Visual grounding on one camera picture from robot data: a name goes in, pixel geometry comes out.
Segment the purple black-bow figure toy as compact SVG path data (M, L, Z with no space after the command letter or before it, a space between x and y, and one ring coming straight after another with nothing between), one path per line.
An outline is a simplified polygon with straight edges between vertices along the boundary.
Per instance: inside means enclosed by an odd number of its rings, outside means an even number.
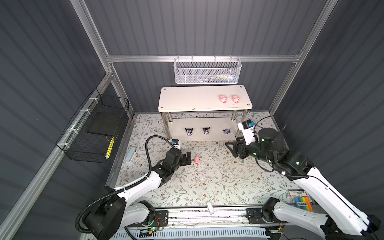
M224 129L223 132L225 135L228 135L231 133L231 129Z

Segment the pink pig toy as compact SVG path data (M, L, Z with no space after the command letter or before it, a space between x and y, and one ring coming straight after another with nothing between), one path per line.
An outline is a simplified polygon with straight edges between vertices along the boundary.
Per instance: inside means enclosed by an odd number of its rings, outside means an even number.
M234 102L235 104L238 104L238 103L240 102L240 97L237 96L237 95L233 95L233 102Z
M201 159L200 159L200 157L199 156L196 156L195 157L195 159L194 159L194 162L195 162L195 164L200 164L200 162L201 162Z
M225 104L227 102L227 97L224 96L224 95L221 95L220 96L220 101Z

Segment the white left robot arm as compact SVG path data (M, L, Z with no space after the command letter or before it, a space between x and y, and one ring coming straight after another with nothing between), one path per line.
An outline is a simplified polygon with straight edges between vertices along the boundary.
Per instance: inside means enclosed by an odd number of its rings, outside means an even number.
M105 187L107 192L84 207L75 219L75 228L83 234L91 234L98 240L109 240L120 228L132 224L151 225L155 218L156 209L147 201L136 201L146 193L156 190L172 179L179 167L192 164L192 153L182 153L177 139L169 141L160 137L169 146L165 158L156 165L152 164L149 153L149 141L155 139L152 135L145 142L145 153L149 170L141 178L117 188Z

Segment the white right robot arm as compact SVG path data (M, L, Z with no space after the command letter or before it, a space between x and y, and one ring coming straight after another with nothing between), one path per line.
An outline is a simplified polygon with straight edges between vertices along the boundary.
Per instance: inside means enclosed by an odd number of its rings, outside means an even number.
M225 145L235 158L253 157L303 189L325 211L314 213L270 197L262 206L261 215L268 223L288 222L311 231L325 240L376 240L381 221L367 215L350 203L303 154L290 151L281 132L264 128L243 131L244 137Z

